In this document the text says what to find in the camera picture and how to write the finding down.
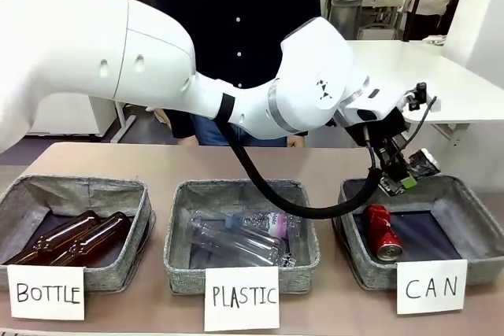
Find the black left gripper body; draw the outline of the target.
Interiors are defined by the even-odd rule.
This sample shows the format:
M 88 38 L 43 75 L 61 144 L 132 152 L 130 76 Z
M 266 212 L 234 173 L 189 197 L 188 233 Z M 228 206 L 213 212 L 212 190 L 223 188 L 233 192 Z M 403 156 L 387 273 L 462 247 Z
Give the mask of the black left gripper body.
M 399 145 L 394 138 L 406 131 L 406 122 L 402 113 L 393 109 L 382 120 L 355 124 L 344 130 L 358 146 L 366 147 L 366 142 L 369 142 L 378 156 L 380 167 L 385 169 L 398 156 Z

